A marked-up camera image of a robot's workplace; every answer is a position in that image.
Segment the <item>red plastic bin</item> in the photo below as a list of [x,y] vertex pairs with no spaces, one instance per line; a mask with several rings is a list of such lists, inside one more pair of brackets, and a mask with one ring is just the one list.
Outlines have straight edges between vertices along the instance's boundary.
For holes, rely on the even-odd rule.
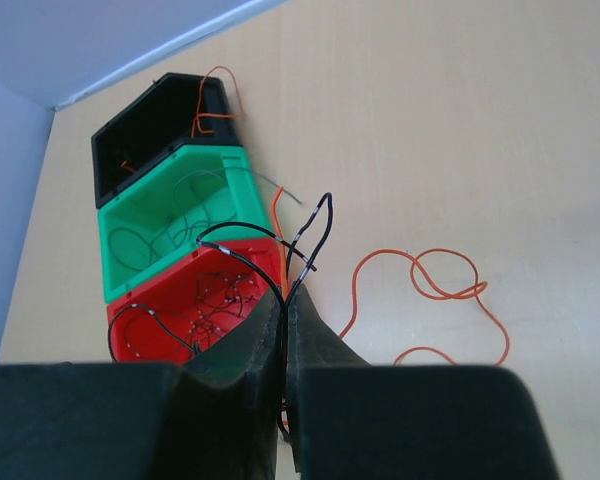
[[107,306],[115,361],[182,364],[251,313],[269,285],[238,259],[198,248]]

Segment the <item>green plastic bin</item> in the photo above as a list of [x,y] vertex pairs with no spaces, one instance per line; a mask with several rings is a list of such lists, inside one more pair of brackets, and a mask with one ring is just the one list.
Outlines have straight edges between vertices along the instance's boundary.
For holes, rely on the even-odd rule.
[[247,152],[185,145],[98,211],[103,293],[112,303],[197,247],[270,228]]

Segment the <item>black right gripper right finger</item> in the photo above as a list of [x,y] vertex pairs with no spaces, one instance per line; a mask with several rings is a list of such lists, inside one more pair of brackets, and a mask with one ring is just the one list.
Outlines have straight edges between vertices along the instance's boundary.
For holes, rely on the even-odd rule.
[[304,479],[556,479],[534,401],[491,366],[373,366],[321,319],[289,306],[286,407]]

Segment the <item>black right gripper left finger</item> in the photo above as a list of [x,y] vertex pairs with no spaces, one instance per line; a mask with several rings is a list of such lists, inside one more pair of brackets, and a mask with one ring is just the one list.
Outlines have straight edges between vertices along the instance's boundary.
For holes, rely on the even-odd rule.
[[0,366],[0,479],[271,479],[281,313],[265,294],[172,363]]

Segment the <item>black plastic bin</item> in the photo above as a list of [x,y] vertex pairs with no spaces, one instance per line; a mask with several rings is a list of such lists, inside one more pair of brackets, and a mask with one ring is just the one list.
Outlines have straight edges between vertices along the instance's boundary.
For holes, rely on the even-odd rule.
[[103,207],[184,145],[241,144],[222,80],[169,72],[91,137],[95,206]]

